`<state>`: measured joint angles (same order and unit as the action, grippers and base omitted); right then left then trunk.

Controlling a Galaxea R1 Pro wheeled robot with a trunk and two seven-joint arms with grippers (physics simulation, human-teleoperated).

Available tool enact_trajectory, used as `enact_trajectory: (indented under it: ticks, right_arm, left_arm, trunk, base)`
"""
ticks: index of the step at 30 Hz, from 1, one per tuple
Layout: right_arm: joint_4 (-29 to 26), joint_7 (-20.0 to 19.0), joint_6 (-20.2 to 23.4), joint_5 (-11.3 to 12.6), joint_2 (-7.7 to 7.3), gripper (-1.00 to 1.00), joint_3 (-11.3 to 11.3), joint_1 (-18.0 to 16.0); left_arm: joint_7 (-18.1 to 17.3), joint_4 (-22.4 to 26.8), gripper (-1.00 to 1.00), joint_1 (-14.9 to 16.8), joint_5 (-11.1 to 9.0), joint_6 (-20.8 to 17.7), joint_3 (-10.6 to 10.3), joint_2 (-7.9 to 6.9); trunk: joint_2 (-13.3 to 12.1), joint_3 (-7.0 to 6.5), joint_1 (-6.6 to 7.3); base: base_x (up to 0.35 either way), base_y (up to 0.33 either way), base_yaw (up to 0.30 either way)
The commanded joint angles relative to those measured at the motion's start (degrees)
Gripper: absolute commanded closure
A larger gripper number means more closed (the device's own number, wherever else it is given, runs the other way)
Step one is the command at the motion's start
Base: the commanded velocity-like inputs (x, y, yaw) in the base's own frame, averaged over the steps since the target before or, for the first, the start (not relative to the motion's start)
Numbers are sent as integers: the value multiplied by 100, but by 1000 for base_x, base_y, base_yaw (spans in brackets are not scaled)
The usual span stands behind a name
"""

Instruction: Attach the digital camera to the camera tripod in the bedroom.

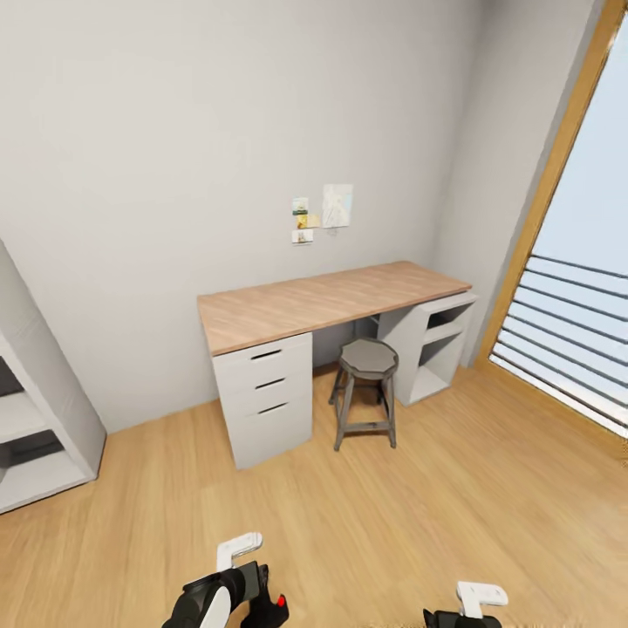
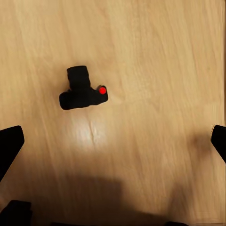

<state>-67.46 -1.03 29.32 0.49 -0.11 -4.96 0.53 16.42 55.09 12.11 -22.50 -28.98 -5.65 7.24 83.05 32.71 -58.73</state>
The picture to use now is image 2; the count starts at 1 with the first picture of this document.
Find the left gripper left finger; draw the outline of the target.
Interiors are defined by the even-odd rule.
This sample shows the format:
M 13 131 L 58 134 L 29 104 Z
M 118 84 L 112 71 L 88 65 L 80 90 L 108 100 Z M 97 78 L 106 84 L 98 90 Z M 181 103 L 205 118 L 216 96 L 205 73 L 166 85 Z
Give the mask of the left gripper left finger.
M 24 144 L 20 125 L 0 130 L 0 182 Z

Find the digital camera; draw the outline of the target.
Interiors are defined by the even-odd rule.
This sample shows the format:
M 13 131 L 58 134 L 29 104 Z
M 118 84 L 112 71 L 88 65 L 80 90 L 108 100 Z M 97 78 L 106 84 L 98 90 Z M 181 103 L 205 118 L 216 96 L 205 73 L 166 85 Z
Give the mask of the digital camera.
M 99 105 L 108 100 L 106 87 L 94 90 L 90 86 L 89 72 L 84 65 L 67 69 L 71 90 L 59 95 L 60 106 L 64 110 Z

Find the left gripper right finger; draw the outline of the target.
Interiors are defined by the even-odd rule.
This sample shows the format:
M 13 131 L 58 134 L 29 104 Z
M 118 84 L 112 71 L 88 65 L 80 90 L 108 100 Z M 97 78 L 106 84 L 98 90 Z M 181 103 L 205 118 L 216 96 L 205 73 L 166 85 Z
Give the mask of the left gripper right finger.
M 211 142 L 226 163 L 226 127 L 215 125 Z

